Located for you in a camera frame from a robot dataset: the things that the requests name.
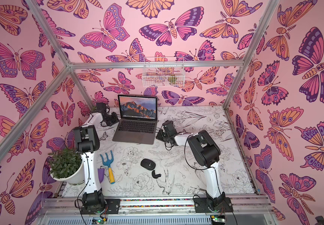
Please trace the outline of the grey laptop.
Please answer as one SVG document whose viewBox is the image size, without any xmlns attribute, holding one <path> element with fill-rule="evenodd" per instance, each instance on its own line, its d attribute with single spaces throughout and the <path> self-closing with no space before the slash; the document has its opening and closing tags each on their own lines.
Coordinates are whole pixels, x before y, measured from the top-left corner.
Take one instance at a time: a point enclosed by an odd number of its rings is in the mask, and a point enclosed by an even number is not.
<svg viewBox="0 0 324 225">
<path fill-rule="evenodd" d="M 113 141 L 152 145 L 157 128 L 157 97 L 118 95 L 121 120 Z"/>
</svg>

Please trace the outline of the black wireless mouse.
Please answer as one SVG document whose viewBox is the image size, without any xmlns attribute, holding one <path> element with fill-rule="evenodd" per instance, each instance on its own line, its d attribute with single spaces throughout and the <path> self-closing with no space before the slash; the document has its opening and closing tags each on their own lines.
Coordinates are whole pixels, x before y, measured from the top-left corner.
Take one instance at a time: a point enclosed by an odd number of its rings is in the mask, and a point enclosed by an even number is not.
<svg viewBox="0 0 324 225">
<path fill-rule="evenodd" d="M 155 169 L 155 167 L 156 167 L 155 162 L 152 161 L 152 160 L 150 160 L 150 159 L 147 159 L 147 158 L 144 158 L 144 159 L 141 161 L 140 165 L 141 165 L 143 168 L 145 168 L 145 169 L 147 169 L 147 170 L 149 170 L 149 171 L 153 171 L 153 170 Z"/>
</svg>

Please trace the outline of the black mouse battery cover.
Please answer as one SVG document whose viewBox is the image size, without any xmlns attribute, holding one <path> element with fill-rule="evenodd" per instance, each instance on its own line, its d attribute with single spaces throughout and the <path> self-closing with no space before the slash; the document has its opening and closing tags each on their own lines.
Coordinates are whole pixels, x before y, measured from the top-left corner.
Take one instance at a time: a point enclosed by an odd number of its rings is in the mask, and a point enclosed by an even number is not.
<svg viewBox="0 0 324 225">
<path fill-rule="evenodd" d="M 152 171 L 152 177 L 154 178 L 154 179 L 158 179 L 158 178 L 160 178 L 162 175 L 159 173 L 159 174 L 156 174 L 155 173 L 155 170 L 153 170 Z"/>
</svg>

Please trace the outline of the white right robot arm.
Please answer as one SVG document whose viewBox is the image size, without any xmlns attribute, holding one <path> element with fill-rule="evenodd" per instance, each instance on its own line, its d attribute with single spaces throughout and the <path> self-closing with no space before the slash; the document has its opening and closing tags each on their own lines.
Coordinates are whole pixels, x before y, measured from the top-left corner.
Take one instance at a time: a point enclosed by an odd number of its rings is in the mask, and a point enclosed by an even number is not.
<svg viewBox="0 0 324 225">
<path fill-rule="evenodd" d="M 187 165 L 195 171 L 203 171 L 206 179 L 206 202 L 211 211 L 233 212 L 232 203 L 220 187 L 219 161 L 221 150 L 206 130 L 198 133 L 177 132 L 172 121 L 166 121 L 156 135 L 156 139 L 171 146 L 190 147 L 197 163 L 202 168 Z"/>
</svg>

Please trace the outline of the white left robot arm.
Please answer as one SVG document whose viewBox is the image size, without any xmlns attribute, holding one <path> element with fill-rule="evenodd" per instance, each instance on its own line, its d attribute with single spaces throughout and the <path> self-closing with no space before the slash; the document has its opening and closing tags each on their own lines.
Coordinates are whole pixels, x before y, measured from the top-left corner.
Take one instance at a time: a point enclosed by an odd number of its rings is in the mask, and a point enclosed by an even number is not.
<svg viewBox="0 0 324 225">
<path fill-rule="evenodd" d="M 112 126 L 119 122 L 117 115 L 109 114 L 109 111 L 110 108 L 107 104 L 97 103 L 96 109 L 90 114 L 88 120 L 73 129 L 76 153 L 81 156 L 85 177 L 85 186 L 79 194 L 81 204 L 79 204 L 79 199 L 75 204 L 81 213 L 102 214 L 108 209 L 100 181 L 103 175 L 98 172 L 96 165 L 98 156 L 96 151 L 100 148 L 96 127 L 103 124 Z"/>
</svg>

